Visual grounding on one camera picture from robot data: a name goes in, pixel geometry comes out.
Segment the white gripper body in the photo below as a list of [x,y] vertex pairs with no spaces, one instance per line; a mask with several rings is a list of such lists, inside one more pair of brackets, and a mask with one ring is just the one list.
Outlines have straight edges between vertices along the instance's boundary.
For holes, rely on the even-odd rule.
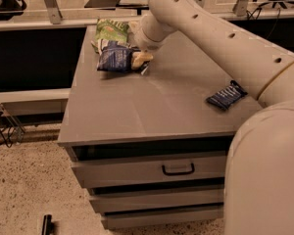
[[160,23],[152,14],[146,14],[139,20],[139,35],[134,37],[134,42],[140,50],[156,52],[165,43],[165,39],[172,34],[172,28],[165,23]]

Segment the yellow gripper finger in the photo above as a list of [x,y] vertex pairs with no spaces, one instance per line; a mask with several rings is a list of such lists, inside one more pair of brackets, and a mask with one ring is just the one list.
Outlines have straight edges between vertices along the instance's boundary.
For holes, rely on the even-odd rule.
[[131,21],[128,23],[128,26],[133,36],[137,37],[139,35],[139,28],[140,28],[139,21]]
[[145,62],[150,62],[153,59],[153,55],[149,52],[134,52],[131,58],[131,68],[136,71]]

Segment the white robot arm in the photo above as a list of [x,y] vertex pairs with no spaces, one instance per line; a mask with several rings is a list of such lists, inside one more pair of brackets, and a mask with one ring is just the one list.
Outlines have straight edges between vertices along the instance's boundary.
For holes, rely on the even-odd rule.
[[294,235],[294,53],[205,11],[199,0],[148,0],[134,31],[156,51],[179,30],[261,106],[230,145],[224,235]]

